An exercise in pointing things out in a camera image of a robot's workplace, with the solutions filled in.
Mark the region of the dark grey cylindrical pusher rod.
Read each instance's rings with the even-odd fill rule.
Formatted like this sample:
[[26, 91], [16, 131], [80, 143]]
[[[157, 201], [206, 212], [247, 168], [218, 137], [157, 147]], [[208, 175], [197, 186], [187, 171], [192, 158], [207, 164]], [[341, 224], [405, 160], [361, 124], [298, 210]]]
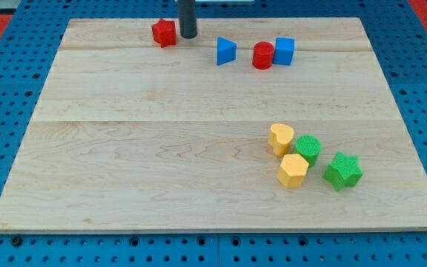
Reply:
[[197, 36], [196, 1], [178, 0], [179, 28], [181, 37], [193, 39]]

